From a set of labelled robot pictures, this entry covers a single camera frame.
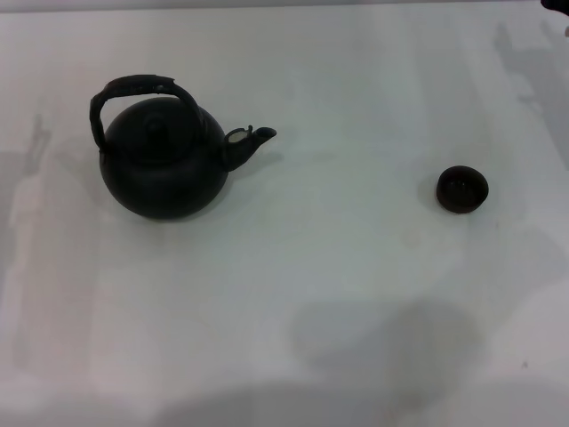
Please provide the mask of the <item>black round teapot with handle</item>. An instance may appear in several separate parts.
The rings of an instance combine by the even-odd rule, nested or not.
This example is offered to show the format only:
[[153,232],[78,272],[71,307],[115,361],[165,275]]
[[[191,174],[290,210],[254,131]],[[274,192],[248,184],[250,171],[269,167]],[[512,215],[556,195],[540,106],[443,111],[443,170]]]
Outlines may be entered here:
[[157,75],[107,83],[91,99],[90,124],[110,194],[129,211],[161,221],[204,209],[229,173],[276,137],[270,127],[225,133],[190,93]]

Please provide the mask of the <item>small dark teacup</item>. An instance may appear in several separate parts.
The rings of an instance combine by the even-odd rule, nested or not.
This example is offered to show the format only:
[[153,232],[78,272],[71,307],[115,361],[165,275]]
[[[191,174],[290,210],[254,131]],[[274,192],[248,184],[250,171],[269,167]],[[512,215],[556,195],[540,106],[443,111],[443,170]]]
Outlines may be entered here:
[[453,214],[470,214],[487,199],[489,185],[476,169],[455,165],[444,170],[436,185],[437,202]]

